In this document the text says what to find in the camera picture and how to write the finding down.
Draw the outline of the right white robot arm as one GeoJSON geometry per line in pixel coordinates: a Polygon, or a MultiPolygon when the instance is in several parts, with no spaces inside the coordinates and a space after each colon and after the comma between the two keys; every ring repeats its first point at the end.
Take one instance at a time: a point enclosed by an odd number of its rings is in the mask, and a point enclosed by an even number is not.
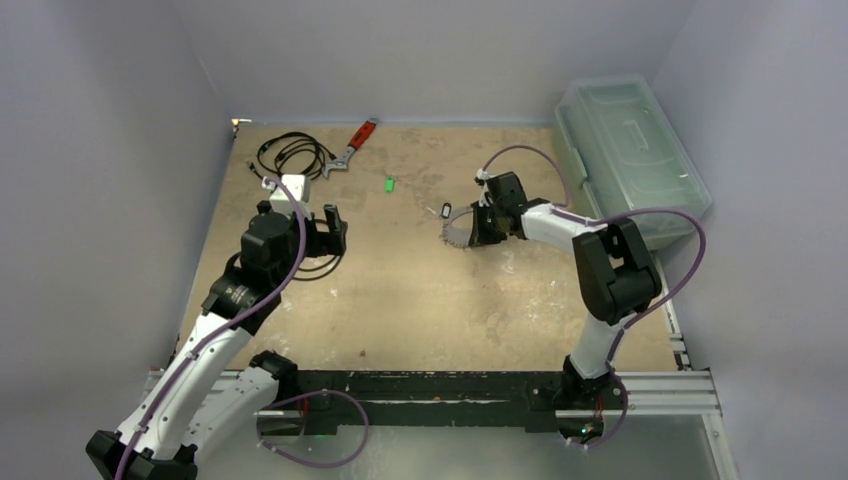
{"type": "Polygon", "coordinates": [[[610,383],[626,323],[646,312],[662,290],[639,228],[627,218],[593,220],[545,199],[528,199],[513,172],[481,170],[475,182],[482,193],[471,205],[470,247],[514,237],[549,245],[575,261],[587,319],[563,362],[558,395],[584,407],[610,383]]]}

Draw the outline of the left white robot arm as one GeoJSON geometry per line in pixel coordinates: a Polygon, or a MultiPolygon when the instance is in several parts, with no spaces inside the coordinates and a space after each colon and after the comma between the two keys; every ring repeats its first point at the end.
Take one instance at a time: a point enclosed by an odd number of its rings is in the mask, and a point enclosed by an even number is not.
{"type": "Polygon", "coordinates": [[[337,206],[321,219],[301,203],[262,201],[163,376],[116,429],[98,430],[86,453],[104,479],[194,479],[201,457],[259,410],[309,403],[295,363],[253,357],[231,387],[211,397],[229,362],[281,304],[304,259],[342,257],[348,224],[337,206]]]}

